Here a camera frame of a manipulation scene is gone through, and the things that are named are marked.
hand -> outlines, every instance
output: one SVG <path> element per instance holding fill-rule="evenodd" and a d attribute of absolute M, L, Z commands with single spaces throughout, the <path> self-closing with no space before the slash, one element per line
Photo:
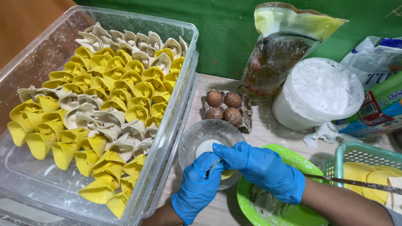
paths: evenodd
<path fill-rule="evenodd" d="M 197 214 L 215 198 L 224 170 L 224 163 L 219 159 L 213 152 L 204 152 L 184 169 L 180 190 L 172 195 L 172 205 L 186 224 L 192 224 Z"/>
<path fill-rule="evenodd" d="M 297 169 L 283 163 L 281 156 L 268 148 L 255 148 L 239 142 L 233 148 L 213 144 L 213 152 L 225 160 L 225 169 L 237 169 L 248 180 L 275 195 L 278 200 L 298 205 L 306 182 Z"/>

egg carton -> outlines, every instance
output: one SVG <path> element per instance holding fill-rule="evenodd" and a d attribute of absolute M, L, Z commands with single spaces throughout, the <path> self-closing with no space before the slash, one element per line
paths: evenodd
<path fill-rule="evenodd" d="M 216 90 L 216 89 L 207 89 L 206 94 L 208 94 L 210 91 L 212 90 Z M 224 99 L 225 96 L 232 92 L 232 91 L 228 91 L 228 90 L 216 90 L 219 91 L 222 96 L 222 104 L 220 106 L 218 106 L 217 108 L 221 109 L 222 112 L 224 113 L 226 111 L 226 109 L 228 109 L 229 107 L 224 103 Z M 242 104 L 240 105 L 240 107 L 238 107 L 237 109 L 240 111 L 240 114 L 242 115 L 242 122 L 236 126 L 236 128 L 244 133 L 244 134 L 249 134 L 251 133 L 251 129 L 252 129 L 252 109 L 251 109 L 251 99 L 248 95 L 246 94 L 242 94 L 242 93 L 237 93 L 239 94 Z M 211 109 L 212 107 L 207 103 L 207 99 L 205 98 L 205 113 L 208 112 L 209 109 Z"/>

brown egg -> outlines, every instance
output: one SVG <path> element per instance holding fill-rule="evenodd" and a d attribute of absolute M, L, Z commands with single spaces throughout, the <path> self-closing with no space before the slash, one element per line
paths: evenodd
<path fill-rule="evenodd" d="M 238 109 L 230 107 L 224 113 L 224 120 L 233 126 L 238 126 L 242 122 L 242 115 Z"/>
<path fill-rule="evenodd" d="M 224 119 L 224 113 L 222 112 L 221 109 L 219 109 L 217 107 L 213 107 L 205 113 L 205 118 L 222 120 L 222 119 Z"/>
<path fill-rule="evenodd" d="M 242 99 L 240 98 L 239 94 L 230 92 L 225 96 L 225 104 L 228 107 L 238 108 L 242 105 Z"/>
<path fill-rule="evenodd" d="M 207 103 L 211 107 L 219 107 L 223 102 L 223 96 L 218 90 L 211 90 L 207 94 Z"/>

green basket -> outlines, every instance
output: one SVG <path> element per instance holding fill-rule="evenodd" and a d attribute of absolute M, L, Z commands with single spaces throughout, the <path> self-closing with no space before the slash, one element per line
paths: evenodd
<path fill-rule="evenodd" d="M 343 178 L 344 162 L 361 162 L 372 166 L 391 166 L 402 170 L 402 154 L 357 141 L 347 141 L 335 150 L 335 156 L 325 163 L 325 175 Z"/>

clear plastic storage box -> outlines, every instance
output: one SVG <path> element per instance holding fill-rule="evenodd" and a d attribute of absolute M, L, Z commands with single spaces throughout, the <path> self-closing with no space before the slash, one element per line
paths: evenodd
<path fill-rule="evenodd" d="M 79 173 L 75 162 L 63 171 L 31 155 L 26 144 L 16 147 L 6 124 L 21 103 L 17 89 L 41 87 L 51 71 L 60 70 L 79 44 L 78 31 L 100 22 L 107 30 L 156 32 L 162 40 L 181 36 L 190 47 L 160 124 L 155 142 L 121 219 L 106 205 L 92 203 L 77 191 L 94 179 Z M 197 84 L 197 28 L 190 23 L 154 16 L 75 6 L 70 8 L 0 71 L 0 225 L 136 226 L 156 208 L 167 172 L 176 154 Z"/>

